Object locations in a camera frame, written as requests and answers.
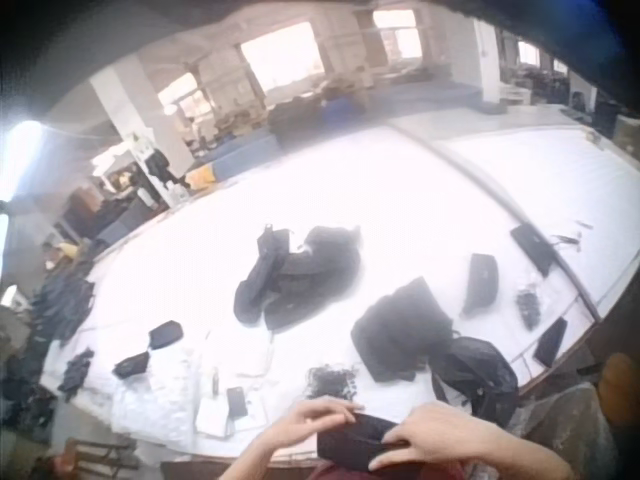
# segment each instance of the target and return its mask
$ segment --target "finger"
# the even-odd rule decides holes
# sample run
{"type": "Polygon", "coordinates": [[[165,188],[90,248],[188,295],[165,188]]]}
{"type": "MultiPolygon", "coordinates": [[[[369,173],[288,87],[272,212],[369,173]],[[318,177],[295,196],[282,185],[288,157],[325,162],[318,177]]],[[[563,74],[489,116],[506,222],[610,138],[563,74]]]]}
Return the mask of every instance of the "finger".
{"type": "Polygon", "coordinates": [[[396,465],[398,463],[416,462],[421,460],[420,452],[415,448],[403,448],[401,450],[392,450],[390,452],[378,455],[369,463],[369,470],[374,471],[380,468],[396,465]]]}
{"type": "Polygon", "coordinates": [[[309,435],[314,433],[324,432],[337,428],[347,423],[347,418],[341,413],[332,413],[331,415],[325,415],[324,417],[317,418],[307,423],[309,429],[309,435]]]}
{"type": "Polygon", "coordinates": [[[406,439],[404,428],[402,428],[402,425],[397,425],[384,434],[382,443],[396,443],[406,439]]]}
{"type": "Polygon", "coordinates": [[[351,411],[345,407],[342,403],[335,401],[332,398],[318,398],[300,405],[300,413],[303,416],[317,416],[325,413],[342,413],[350,421],[355,422],[355,417],[351,411]]]}
{"type": "Polygon", "coordinates": [[[344,400],[342,398],[335,398],[335,397],[329,397],[329,396],[324,396],[324,397],[317,398],[315,400],[311,400],[310,403],[313,403],[314,405],[318,405],[318,406],[341,405],[342,407],[347,408],[351,411],[364,409],[364,406],[358,403],[350,402],[349,400],[344,400]]]}
{"type": "Polygon", "coordinates": [[[341,404],[343,407],[348,408],[349,410],[364,410],[364,405],[361,405],[356,402],[351,402],[349,400],[345,400],[343,398],[335,398],[335,397],[322,397],[324,399],[330,400],[332,402],[337,402],[341,404]]]}

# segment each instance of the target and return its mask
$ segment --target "wall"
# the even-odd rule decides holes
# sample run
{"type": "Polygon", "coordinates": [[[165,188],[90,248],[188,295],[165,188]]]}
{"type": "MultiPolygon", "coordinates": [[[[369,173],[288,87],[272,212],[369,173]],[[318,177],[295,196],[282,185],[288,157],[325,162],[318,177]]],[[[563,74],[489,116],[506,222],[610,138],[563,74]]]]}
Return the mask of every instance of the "wall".
{"type": "MultiPolygon", "coordinates": [[[[364,65],[366,51],[352,12],[350,5],[254,5],[218,25],[207,27],[207,32],[196,31],[206,35],[213,49],[198,67],[216,107],[225,112],[234,108],[234,100],[243,103],[255,99],[236,46],[297,23],[312,24],[316,39],[324,44],[334,71],[351,72],[364,65]]],[[[290,100],[308,91],[312,83],[305,79],[267,92],[266,103],[290,100]]]]}
{"type": "Polygon", "coordinates": [[[447,32],[448,58],[454,81],[481,87],[480,58],[473,21],[446,10],[441,15],[447,32]]]}
{"type": "Polygon", "coordinates": [[[587,111],[593,112],[596,107],[596,97],[598,95],[598,89],[593,87],[584,78],[576,74],[575,72],[569,72],[569,86],[571,94],[573,92],[582,92],[584,94],[584,101],[587,104],[587,111]]]}

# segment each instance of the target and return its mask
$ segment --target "black pouch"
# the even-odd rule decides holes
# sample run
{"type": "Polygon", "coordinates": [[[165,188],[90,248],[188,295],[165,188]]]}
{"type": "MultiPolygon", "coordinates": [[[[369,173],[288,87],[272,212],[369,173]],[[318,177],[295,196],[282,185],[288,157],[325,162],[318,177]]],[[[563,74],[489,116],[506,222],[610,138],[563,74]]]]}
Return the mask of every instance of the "black pouch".
{"type": "Polygon", "coordinates": [[[169,320],[149,332],[149,348],[157,350],[168,347],[183,336],[182,327],[178,322],[169,320]]]}
{"type": "Polygon", "coordinates": [[[474,417],[503,428],[509,423],[518,402],[518,377],[493,344],[458,337],[429,365],[438,400],[447,402],[440,383],[444,382],[471,402],[474,417]]]}
{"type": "Polygon", "coordinates": [[[467,298],[462,313],[471,315],[478,309],[489,307],[498,295],[498,284],[496,259],[481,253],[471,255],[467,298]]]}
{"type": "Polygon", "coordinates": [[[511,230],[511,236],[524,253],[536,266],[538,271],[546,278],[549,275],[551,264],[556,258],[556,252],[549,242],[536,232],[528,223],[523,223],[511,230]]]}
{"type": "Polygon", "coordinates": [[[147,371],[149,364],[149,352],[139,353],[133,357],[125,358],[113,369],[113,374],[120,380],[138,375],[147,371]]]}
{"type": "Polygon", "coordinates": [[[418,478],[422,463],[407,463],[369,471],[369,463],[378,455],[405,448],[405,443],[384,444],[382,437],[396,426],[382,418],[355,414],[356,423],[318,434],[318,456],[336,465],[356,472],[366,472],[378,476],[412,479],[418,478]]]}

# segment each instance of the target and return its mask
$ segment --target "white work table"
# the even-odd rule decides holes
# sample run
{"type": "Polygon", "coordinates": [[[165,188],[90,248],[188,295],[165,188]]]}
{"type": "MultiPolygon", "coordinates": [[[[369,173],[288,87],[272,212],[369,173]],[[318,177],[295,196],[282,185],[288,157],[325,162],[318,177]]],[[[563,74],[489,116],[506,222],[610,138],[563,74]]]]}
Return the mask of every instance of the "white work table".
{"type": "MultiPolygon", "coordinates": [[[[480,152],[465,143],[448,143],[447,148],[473,158],[480,152]]],[[[523,161],[533,162],[534,153],[523,156],[523,161]]],[[[640,192],[640,174],[635,175],[632,186],[640,192]]],[[[514,188],[510,193],[517,199],[519,187],[514,188]]],[[[607,195],[615,196],[616,191],[607,195]]],[[[619,200],[628,201],[626,197],[619,200]]],[[[553,205],[552,200],[545,201],[553,205]]],[[[525,211],[532,208],[528,202],[521,207],[525,211]]],[[[530,215],[536,224],[546,227],[542,211],[530,215]]],[[[626,211],[618,222],[625,219],[636,228],[638,215],[637,209],[626,211]]],[[[601,218],[598,214],[573,219],[592,223],[594,228],[585,233],[585,247],[572,265],[590,292],[611,292],[615,287],[619,296],[629,272],[636,268],[634,257],[627,253],[638,250],[640,235],[628,239],[626,264],[620,259],[608,272],[608,283],[596,283],[591,275],[609,260],[598,263],[597,252],[589,249],[588,235],[605,234],[605,229],[618,226],[613,222],[601,227],[601,218]]],[[[99,261],[89,278],[96,282],[93,310],[65,348],[52,345],[42,383],[55,390],[66,362],[90,347],[96,355],[85,388],[74,400],[80,408],[133,437],[219,457],[237,456],[262,428],[226,439],[195,431],[199,401],[211,396],[214,367],[220,373],[222,394],[227,387],[243,386],[247,398],[264,412],[265,423],[303,398],[308,370],[324,364],[355,367],[355,399],[369,414],[401,421],[412,407],[435,398],[429,373],[419,373],[410,383],[376,384],[351,342],[350,331],[380,297],[423,276],[440,306],[454,319],[453,328],[492,342],[512,363],[520,385],[525,385],[542,373],[531,355],[537,339],[554,320],[564,316],[569,322],[561,352],[593,320],[559,268],[553,267],[544,281],[539,278],[509,235],[517,225],[477,185],[391,128],[377,127],[331,140],[249,172],[234,185],[146,226],[144,233],[99,261]],[[316,225],[359,226],[362,235],[362,266],[353,288],[313,318],[272,338],[264,323],[246,327],[233,314],[235,289],[257,259],[256,239],[266,224],[290,229],[293,246],[301,244],[316,225]],[[496,257],[500,288],[486,313],[463,318],[460,312],[469,260],[476,252],[496,257]],[[542,321],[529,331],[515,296],[519,287],[532,280],[539,283],[542,321]],[[148,331],[168,320],[182,324],[185,338],[152,352],[150,372],[141,376],[147,379],[125,387],[112,375],[113,366],[144,351],[148,331]],[[172,428],[177,430],[157,438],[172,428]]],[[[280,453],[309,456],[314,451],[311,439],[280,453]]]]}

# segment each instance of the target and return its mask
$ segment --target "wooden stool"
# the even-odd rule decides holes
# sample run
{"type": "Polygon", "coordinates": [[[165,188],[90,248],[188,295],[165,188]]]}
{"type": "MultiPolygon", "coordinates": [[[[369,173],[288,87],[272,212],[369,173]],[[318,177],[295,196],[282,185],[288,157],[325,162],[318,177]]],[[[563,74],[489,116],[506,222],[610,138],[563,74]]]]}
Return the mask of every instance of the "wooden stool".
{"type": "Polygon", "coordinates": [[[130,445],[86,442],[70,438],[67,440],[64,453],[54,460],[56,473],[65,480],[76,479],[79,473],[90,473],[100,478],[116,478],[122,469],[138,469],[138,465],[122,458],[122,454],[130,450],[130,445]]]}

